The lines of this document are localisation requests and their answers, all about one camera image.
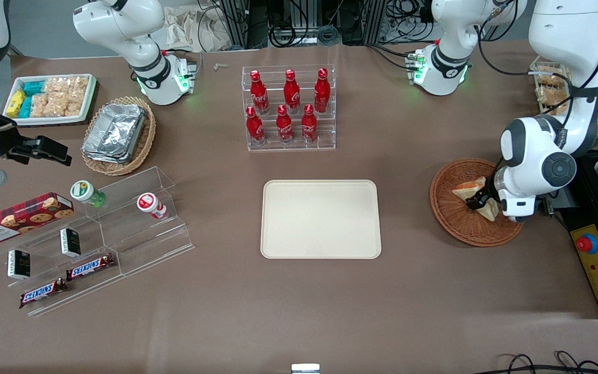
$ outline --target red and white bottle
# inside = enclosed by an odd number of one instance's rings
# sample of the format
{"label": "red and white bottle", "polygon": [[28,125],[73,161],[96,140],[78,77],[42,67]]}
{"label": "red and white bottle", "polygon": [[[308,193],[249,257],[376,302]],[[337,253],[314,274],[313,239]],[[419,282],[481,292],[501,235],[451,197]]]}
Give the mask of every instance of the red and white bottle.
{"label": "red and white bottle", "polygon": [[292,134],[292,118],[288,116],[288,109],[284,105],[278,105],[276,127],[278,127],[278,137],[282,144],[292,144],[292,142],[294,142],[294,134]]}
{"label": "red and white bottle", "polygon": [[308,144],[318,140],[318,119],[313,113],[313,105],[306,104],[304,116],[301,118],[301,134]]}
{"label": "red and white bottle", "polygon": [[269,113],[269,96],[266,94],[266,87],[260,79],[260,72],[251,71],[251,96],[253,104],[260,114]]}
{"label": "red and white bottle", "polygon": [[285,104],[288,107],[288,113],[299,113],[301,106],[301,99],[299,98],[299,85],[295,80],[294,70],[292,69],[285,71],[285,86],[283,87],[283,95],[285,95]]}
{"label": "red and white bottle", "polygon": [[266,143],[266,136],[262,128],[262,120],[255,113],[255,108],[249,106],[246,108],[246,128],[251,135],[251,142],[254,146],[261,146]]}
{"label": "red and white bottle", "polygon": [[325,113],[329,104],[329,97],[332,93],[332,87],[327,81],[327,69],[318,70],[318,81],[315,83],[315,111]]}
{"label": "red and white bottle", "polygon": [[151,192],[140,195],[138,198],[138,208],[157,220],[163,218],[168,212],[168,207]]}

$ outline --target red emergency stop button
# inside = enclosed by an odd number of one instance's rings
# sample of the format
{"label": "red emergency stop button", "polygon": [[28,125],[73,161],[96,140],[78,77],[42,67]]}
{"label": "red emergency stop button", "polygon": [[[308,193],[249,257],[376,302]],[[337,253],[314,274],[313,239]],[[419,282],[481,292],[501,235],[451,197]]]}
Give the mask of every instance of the red emergency stop button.
{"label": "red emergency stop button", "polygon": [[581,252],[594,254],[598,251],[598,241],[592,234],[583,234],[576,239],[576,248]]}

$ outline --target acrylic bottle rack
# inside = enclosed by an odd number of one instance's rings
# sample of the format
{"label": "acrylic bottle rack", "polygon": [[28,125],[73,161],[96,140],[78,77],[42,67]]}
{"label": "acrylic bottle rack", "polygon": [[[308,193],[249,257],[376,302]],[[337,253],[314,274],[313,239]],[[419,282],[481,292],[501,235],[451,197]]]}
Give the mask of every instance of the acrylic bottle rack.
{"label": "acrylic bottle rack", "polygon": [[[11,307],[16,308],[19,305],[19,296],[22,293],[50,284],[58,277],[66,279],[66,270],[88,263],[106,253],[112,253],[115,265],[66,282],[69,287],[67,290],[29,303],[23,310],[28,315],[50,312],[69,301],[194,248],[186,223],[176,215],[172,196],[168,192],[173,186],[172,180],[154,166],[98,188],[107,196],[104,206],[93,208],[79,202],[74,203],[76,218],[62,222],[62,225],[52,225],[51,229],[36,235],[25,234],[17,237],[12,247],[4,246],[31,255],[31,277],[16,282],[7,278],[13,281],[9,287],[15,290],[11,295]],[[161,203],[168,207],[163,218],[153,218],[138,209],[136,199],[145,192],[156,194]],[[80,257],[70,258],[61,253],[59,230],[62,228],[71,228],[78,232]],[[7,261],[7,253],[8,249],[0,251],[0,260]],[[5,276],[5,269],[2,269],[2,274]]]}
{"label": "acrylic bottle rack", "polygon": [[[318,140],[307,144],[301,134],[301,118],[304,115],[304,105],[314,103],[315,82],[318,80],[318,70],[322,67],[329,72],[327,80],[331,86],[331,94],[326,113],[315,112],[318,118]],[[301,96],[301,112],[299,114],[290,114],[294,142],[282,144],[276,127],[276,116],[278,116],[276,109],[278,105],[285,104],[283,87],[285,85],[285,71],[288,69],[294,69],[296,74],[295,80],[299,84]],[[251,135],[246,130],[247,117],[245,110],[248,106],[253,105],[251,71],[254,70],[260,72],[261,80],[266,86],[269,97],[269,113],[264,115],[258,113],[266,135],[266,143],[262,146],[254,146],[251,142]],[[242,111],[243,129],[249,151],[323,151],[336,148],[336,70],[334,64],[244,67],[241,76],[241,92],[244,103],[244,111]]]}

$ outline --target table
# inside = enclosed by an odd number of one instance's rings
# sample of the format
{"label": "table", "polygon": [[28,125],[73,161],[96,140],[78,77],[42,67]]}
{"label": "table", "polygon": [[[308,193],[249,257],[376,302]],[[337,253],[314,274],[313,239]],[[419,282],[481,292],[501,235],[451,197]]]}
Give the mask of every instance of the table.
{"label": "table", "polygon": [[[398,46],[411,50],[418,46]],[[534,58],[526,41],[486,45],[508,71]],[[244,142],[242,66],[337,62],[335,151],[251,154]],[[229,68],[214,71],[216,62]],[[565,230],[536,215],[498,248],[472,248],[430,211],[430,180],[452,159],[499,157],[509,121],[536,114],[532,79],[504,76],[479,53],[454,94],[432,97],[364,47],[204,55],[195,94],[153,106],[159,132],[140,170],[157,165],[195,249],[42,317],[17,308],[0,263],[0,371],[475,372],[506,353],[557,364],[554,350],[598,362],[598,308]],[[91,73],[97,107],[140,95],[119,58],[14,57],[15,76]],[[0,161],[0,208],[74,180],[117,178],[86,168],[85,128],[24,130],[70,147],[70,168]],[[259,252],[263,185],[272,179],[370,179],[379,196],[375,260],[266,260]]]}

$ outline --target bottle lid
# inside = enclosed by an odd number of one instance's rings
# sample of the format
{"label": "bottle lid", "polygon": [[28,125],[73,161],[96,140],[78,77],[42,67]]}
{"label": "bottle lid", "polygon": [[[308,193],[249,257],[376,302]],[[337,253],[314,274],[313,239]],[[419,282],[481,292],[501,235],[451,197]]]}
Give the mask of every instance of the bottle lid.
{"label": "bottle lid", "polygon": [[140,195],[138,198],[138,208],[145,213],[151,213],[156,210],[158,205],[158,198],[151,192]]}
{"label": "bottle lid", "polygon": [[87,201],[93,195],[93,184],[78,180],[71,187],[71,197],[77,201]]}

